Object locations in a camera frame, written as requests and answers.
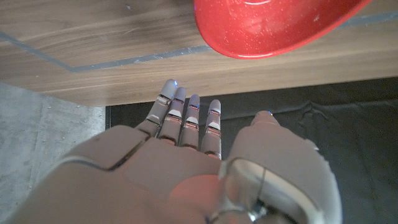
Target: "wooden tabletop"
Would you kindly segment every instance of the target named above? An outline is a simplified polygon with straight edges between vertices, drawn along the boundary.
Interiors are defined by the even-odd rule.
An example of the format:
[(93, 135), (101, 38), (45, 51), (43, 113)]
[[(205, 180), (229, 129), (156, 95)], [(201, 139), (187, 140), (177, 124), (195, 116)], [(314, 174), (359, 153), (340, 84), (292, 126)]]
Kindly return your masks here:
[(207, 96), (398, 76), (395, 0), (374, 0), (322, 38), (260, 60), (211, 50), (192, 8), (186, 0), (0, 1), (0, 82), (104, 106), (152, 101), (169, 78), (188, 96)]

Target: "gray concrete floor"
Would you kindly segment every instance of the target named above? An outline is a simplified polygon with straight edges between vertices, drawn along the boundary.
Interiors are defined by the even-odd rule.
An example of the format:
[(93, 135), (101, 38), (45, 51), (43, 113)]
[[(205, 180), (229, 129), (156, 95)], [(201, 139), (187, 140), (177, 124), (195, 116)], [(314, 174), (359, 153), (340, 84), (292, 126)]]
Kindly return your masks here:
[(77, 144), (104, 131), (90, 108), (0, 83), (0, 222)]

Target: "robot finger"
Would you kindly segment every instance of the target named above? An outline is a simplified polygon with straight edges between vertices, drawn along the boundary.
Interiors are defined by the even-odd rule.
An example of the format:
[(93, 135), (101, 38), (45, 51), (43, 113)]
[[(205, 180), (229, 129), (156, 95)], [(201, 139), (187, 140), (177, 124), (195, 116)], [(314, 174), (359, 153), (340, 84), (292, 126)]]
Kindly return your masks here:
[(165, 142), (174, 146), (177, 145), (178, 137), (180, 136), (186, 93), (186, 90), (182, 87), (177, 89), (175, 97), (170, 104), (170, 110), (164, 119), (162, 129), (159, 133), (159, 139), (164, 139)]
[(136, 127), (138, 130), (147, 133), (151, 137), (156, 136), (177, 88), (177, 81), (172, 79), (166, 81), (147, 118)]
[(198, 150), (199, 106), (200, 97), (198, 95), (192, 95), (189, 100), (187, 114), (185, 115), (185, 122), (182, 128), (179, 146), (190, 147), (194, 150)]
[(251, 126), (255, 124), (265, 124), (265, 123), (279, 125), (278, 121), (273, 117), (271, 111), (260, 111), (251, 121)]
[(201, 142), (201, 151), (209, 156), (221, 159), (221, 103), (213, 100), (210, 103), (206, 121), (205, 136)]

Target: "wood grain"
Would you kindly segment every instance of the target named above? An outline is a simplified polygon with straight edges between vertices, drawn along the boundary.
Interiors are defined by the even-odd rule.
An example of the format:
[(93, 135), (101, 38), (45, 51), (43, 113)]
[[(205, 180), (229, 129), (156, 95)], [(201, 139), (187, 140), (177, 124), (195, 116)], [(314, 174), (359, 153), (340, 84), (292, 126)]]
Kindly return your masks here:
[(152, 101), (175, 78), (188, 94), (222, 95), (398, 76), (398, 22), (334, 30), (287, 54), (236, 60), (216, 52), (70, 73), (0, 44), (0, 80), (90, 106)]
[[(358, 15), (394, 10), (398, 1), (374, 0)], [(3, 32), (74, 67), (204, 44), (187, 0), (5, 0), (0, 21)]]

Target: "red plastic bowl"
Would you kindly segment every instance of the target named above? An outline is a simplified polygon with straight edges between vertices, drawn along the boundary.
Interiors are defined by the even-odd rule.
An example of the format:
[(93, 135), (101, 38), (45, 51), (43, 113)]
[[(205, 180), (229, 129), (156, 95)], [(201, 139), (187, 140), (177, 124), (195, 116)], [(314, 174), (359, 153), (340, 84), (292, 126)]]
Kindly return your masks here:
[(206, 43), (240, 59), (301, 47), (342, 24), (371, 0), (194, 0)]

